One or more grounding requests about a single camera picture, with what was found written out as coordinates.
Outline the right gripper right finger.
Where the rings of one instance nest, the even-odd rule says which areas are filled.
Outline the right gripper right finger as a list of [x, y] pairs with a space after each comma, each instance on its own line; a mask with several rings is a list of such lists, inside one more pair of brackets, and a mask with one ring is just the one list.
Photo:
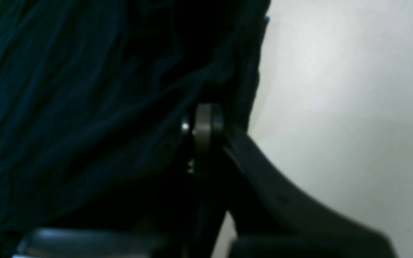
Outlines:
[[212, 105], [213, 180], [235, 220], [230, 258], [395, 258], [389, 240], [295, 186]]

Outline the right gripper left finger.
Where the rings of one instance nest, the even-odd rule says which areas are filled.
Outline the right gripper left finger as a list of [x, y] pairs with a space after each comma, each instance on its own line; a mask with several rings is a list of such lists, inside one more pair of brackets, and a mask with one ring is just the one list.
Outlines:
[[210, 218], [209, 159], [214, 144], [214, 105], [199, 104], [181, 121], [181, 142], [168, 167], [154, 174], [152, 188], [127, 212], [107, 209], [115, 228], [38, 228], [20, 241], [15, 258], [189, 258]]

